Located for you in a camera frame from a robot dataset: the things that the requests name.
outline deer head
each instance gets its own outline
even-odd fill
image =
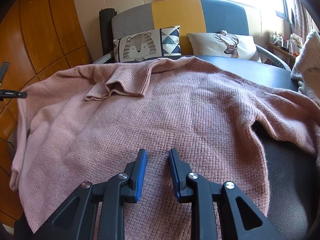
[[[239,44],[239,39],[233,35],[233,34],[229,34],[230,35],[230,39],[232,41],[233,44],[229,44],[227,43],[224,39],[221,38],[221,34],[214,34],[213,36],[220,42],[223,42],[227,48],[224,51],[225,54],[230,54],[232,58],[238,58],[239,54],[238,54],[238,44]]]

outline tiger print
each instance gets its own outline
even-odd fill
[[[124,45],[123,58],[134,58],[135,60],[141,61],[145,59],[145,56],[156,53],[156,46],[151,37],[151,33],[139,33],[127,38],[127,42]]]

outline curtain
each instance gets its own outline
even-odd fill
[[[292,32],[306,41],[308,34],[313,29],[312,18],[300,0],[285,0]]]

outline black clamp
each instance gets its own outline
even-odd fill
[[[223,185],[192,172],[171,149],[169,164],[179,203],[192,203],[191,240],[217,239],[213,202],[217,203],[223,240],[284,240],[259,208],[231,181]]]
[[[2,63],[0,67],[0,87],[2,87],[2,80],[4,78],[5,73],[7,72],[9,67],[8,62]],[[19,92],[15,90],[7,90],[7,89],[0,89],[0,101],[6,98],[26,98],[27,92]]]
[[[128,163],[124,172],[107,182],[83,182],[31,239],[92,240],[98,205],[102,202],[98,240],[124,240],[124,203],[139,201],[146,166],[147,152],[140,149],[136,161]]]

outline gray armrest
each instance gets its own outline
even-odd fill
[[[270,51],[266,50],[265,48],[259,46],[256,44],[257,51],[263,55],[265,55],[268,59],[270,59],[272,62],[276,63],[277,66],[280,68],[284,68],[286,70],[291,71],[291,68],[285,63],[282,59],[277,57],[276,55],[272,54]]]
[[[115,55],[114,52],[110,51],[108,54],[96,60],[93,64],[104,64],[108,59],[111,59],[112,57],[114,57],[114,55]]]

